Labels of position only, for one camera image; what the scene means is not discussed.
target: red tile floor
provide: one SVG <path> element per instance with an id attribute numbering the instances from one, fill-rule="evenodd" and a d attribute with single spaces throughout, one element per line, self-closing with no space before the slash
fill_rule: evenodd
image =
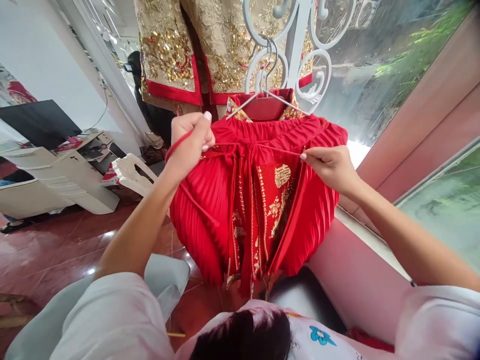
<path id="1" fill-rule="evenodd" d="M 95 270 L 135 207 L 119 206 L 106 215 L 85 210 L 60 214 L 7 235 L 0 233 L 0 293 L 28 296 L 43 308 L 61 289 Z M 4 224 L 0 216 L 0 226 Z M 175 351 L 215 315 L 235 311 L 247 301 L 234 286 L 226 291 L 204 283 L 170 219 L 161 228 L 154 252 L 185 260 L 191 269 L 185 293 L 166 324 L 168 331 L 186 335 L 170 339 Z M 20 330 L 0 329 L 0 359 Z"/>

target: black monitor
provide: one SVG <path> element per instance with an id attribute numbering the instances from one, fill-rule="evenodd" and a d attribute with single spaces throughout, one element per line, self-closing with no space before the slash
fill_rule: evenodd
<path id="1" fill-rule="evenodd" d="M 0 119 L 36 147 L 56 149 L 82 130 L 53 100 L 0 107 Z"/>

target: blue flower print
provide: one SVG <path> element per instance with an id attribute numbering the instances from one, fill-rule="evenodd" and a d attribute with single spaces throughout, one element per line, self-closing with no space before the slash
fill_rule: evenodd
<path id="1" fill-rule="evenodd" d="M 330 335 L 328 335 L 325 331 L 322 331 L 315 326 L 310 326 L 310 329 L 311 329 L 310 337 L 313 341 L 318 341 L 320 345 L 323 345 L 323 346 L 327 344 L 332 344 L 333 346 L 337 346 L 337 344 L 335 344 L 334 341 L 330 338 Z"/>

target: white shirt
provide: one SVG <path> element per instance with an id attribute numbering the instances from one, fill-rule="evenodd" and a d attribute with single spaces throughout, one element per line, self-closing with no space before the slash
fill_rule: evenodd
<path id="1" fill-rule="evenodd" d="M 250 300 L 240 310 L 276 307 Z M 189 359 L 197 336 L 225 321 L 222 312 L 174 353 L 160 305 L 137 274 L 94 281 L 65 319 L 52 360 Z M 395 339 L 395 354 L 360 344 L 321 323 L 288 316 L 289 359 L 475 359 L 480 345 L 480 293 L 455 286 L 409 290 Z"/>

